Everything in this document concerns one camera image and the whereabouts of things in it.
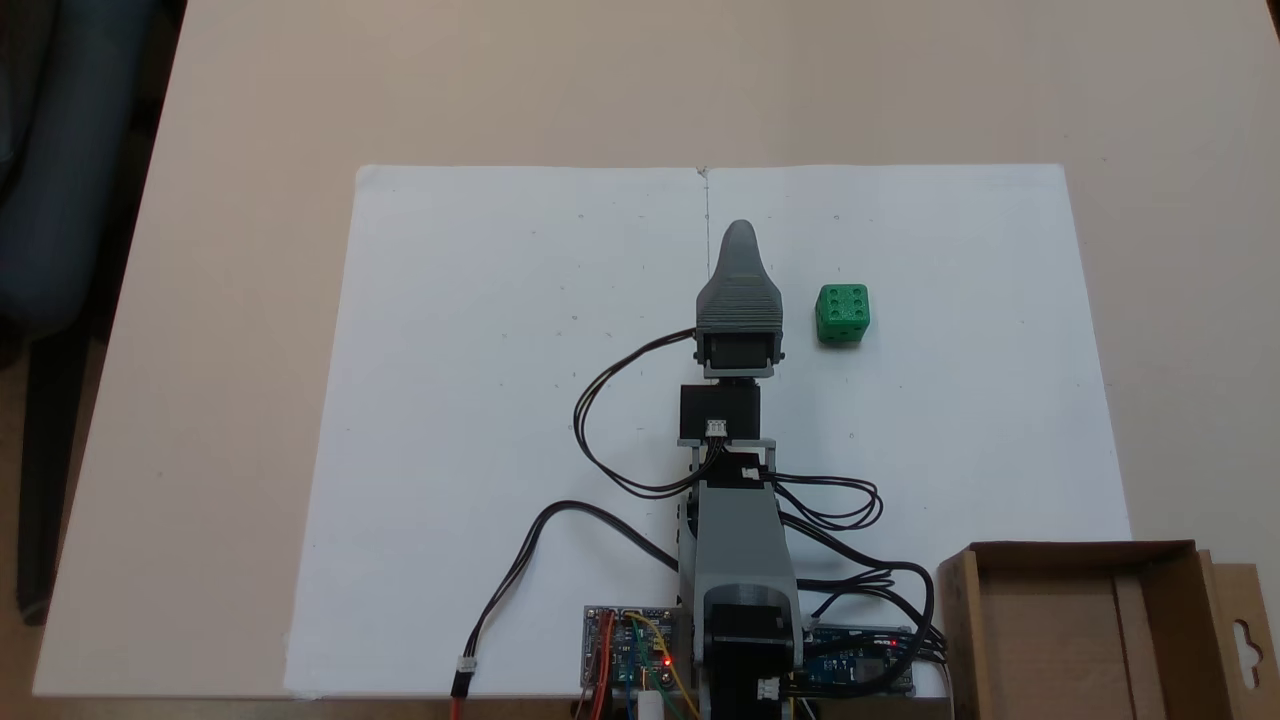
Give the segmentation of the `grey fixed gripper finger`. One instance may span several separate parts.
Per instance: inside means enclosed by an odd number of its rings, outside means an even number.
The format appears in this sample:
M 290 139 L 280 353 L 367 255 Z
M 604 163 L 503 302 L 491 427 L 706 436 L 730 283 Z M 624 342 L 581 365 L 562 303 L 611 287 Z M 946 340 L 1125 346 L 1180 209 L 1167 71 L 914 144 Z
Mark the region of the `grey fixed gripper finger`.
M 714 260 L 704 288 L 728 284 L 731 278 L 740 275 L 759 281 L 767 288 L 777 288 L 763 263 L 756 231 L 750 220 L 735 220 L 727 225 Z

